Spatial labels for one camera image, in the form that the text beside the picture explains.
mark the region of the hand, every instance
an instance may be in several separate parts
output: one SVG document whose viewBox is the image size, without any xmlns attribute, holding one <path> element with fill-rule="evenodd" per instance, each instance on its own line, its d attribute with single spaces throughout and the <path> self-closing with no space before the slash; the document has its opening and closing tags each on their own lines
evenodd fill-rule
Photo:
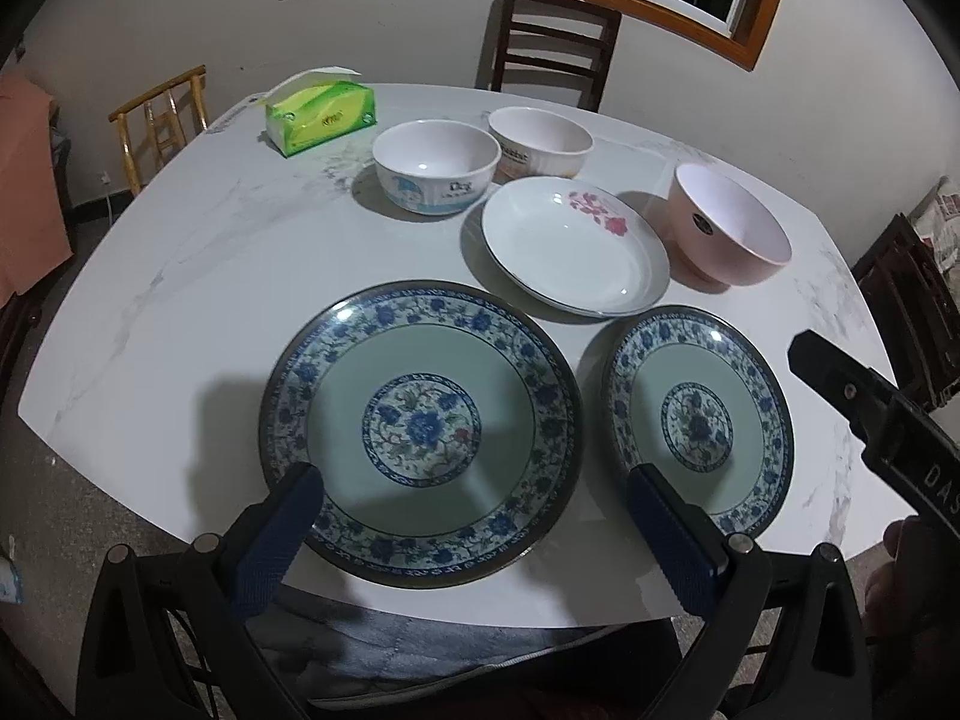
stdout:
<svg viewBox="0 0 960 720">
<path fill-rule="evenodd" d="M 874 651 L 877 720 L 955 716 L 960 680 L 960 552 L 907 517 L 883 534 L 894 560 L 867 582 L 864 631 Z"/>
</svg>

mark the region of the screw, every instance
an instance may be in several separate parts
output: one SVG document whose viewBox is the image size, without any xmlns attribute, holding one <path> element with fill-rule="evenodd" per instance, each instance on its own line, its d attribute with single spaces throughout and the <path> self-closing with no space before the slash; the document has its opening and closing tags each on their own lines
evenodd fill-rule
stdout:
<svg viewBox="0 0 960 720">
<path fill-rule="evenodd" d="M 213 552 L 218 546 L 220 546 L 220 537 L 216 533 L 201 533 L 193 539 L 193 548 L 197 552 Z"/>
<path fill-rule="evenodd" d="M 114 544 L 107 552 L 107 560 L 113 563 L 123 562 L 130 555 L 130 548 L 126 544 Z"/>
<path fill-rule="evenodd" d="M 833 546 L 833 544 L 823 543 L 817 547 L 817 552 L 819 552 L 820 557 L 827 562 L 840 562 L 840 560 L 843 560 L 843 555 L 840 554 L 840 550 Z"/>
<path fill-rule="evenodd" d="M 731 550 L 740 552 L 741 555 L 749 555 L 752 549 L 754 549 L 754 540 L 750 538 L 750 536 L 747 536 L 746 533 L 732 533 L 727 539 L 727 543 L 730 545 Z"/>
</svg>

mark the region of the white marble table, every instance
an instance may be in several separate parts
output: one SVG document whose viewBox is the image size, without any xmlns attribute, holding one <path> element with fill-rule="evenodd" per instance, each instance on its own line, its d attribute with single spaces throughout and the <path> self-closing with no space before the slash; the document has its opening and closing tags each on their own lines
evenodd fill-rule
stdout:
<svg viewBox="0 0 960 720">
<path fill-rule="evenodd" d="M 769 281 L 705 292 L 682 268 L 663 302 L 699 306 L 740 329 L 784 389 L 796 438 L 793 482 L 760 538 L 807 553 L 829 539 L 851 556 L 908 507 L 859 461 L 843 420 L 789 371 L 786 350 L 812 327 L 893 379 L 850 272 L 815 215 L 734 167 L 681 143 L 586 111 L 512 95 L 376 86 L 376 128 L 284 159 L 263 110 L 239 103 L 165 167 L 83 268 L 48 332 L 20 401 L 32 429 L 91 482 L 185 541 L 222 532 L 267 493 L 257 411 L 277 356 L 314 314 L 395 279 L 480 286 L 531 314 L 560 346 L 592 406 L 611 342 L 603 323 L 528 298 L 484 250 L 479 209 L 440 220 L 385 199 L 369 167 L 384 127 L 446 117 L 483 124 L 511 104 L 555 109 L 597 148 L 581 173 L 656 220 L 680 159 L 712 162 L 753 191 L 792 241 Z M 679 605 L 608 479 L 587 411 L 584 470 L 558 524 L 531 552 L 453 589 L 378 586 L 302 548 L 288 584 L 416 617 L 503 626 L 616 624 Z"/>
</svg>

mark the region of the tissue box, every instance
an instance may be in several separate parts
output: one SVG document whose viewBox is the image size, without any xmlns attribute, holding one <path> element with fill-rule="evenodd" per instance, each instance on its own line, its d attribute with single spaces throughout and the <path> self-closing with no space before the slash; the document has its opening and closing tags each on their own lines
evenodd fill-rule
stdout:
<svg viewBox="0 0 960 720">
<path fill-rule="evenodd" d="M 346 68 L 299 73 L 264 100 L 267 134 L 284 156 L 376 124 L 373 89 L 352 80 Z"/>
</svg>

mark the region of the large blue floral plate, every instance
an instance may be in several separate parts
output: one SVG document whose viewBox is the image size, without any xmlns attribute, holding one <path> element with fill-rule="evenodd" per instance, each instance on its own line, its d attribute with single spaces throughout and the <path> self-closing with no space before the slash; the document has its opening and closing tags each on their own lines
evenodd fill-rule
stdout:
<svg viewBox="0 0 960 720">
<path fill-rule="evenodd" d="M 539 327 L 488 293 L 384 284 L 309 322 L 264 392 L 269 484 L 323 474 L 308 543 L 381 584 L 498 570 L 560 516 L 580 468 L 576 381 Z"/>
<path fill-rule="evenodd" d="M 604 420 L 623 476 L 654 464 L 724 533 L 757 536 L 793 473 L 784 393 L 747 338 L 685 306 L 641 314 L 613 348 Z"/>
</svg>

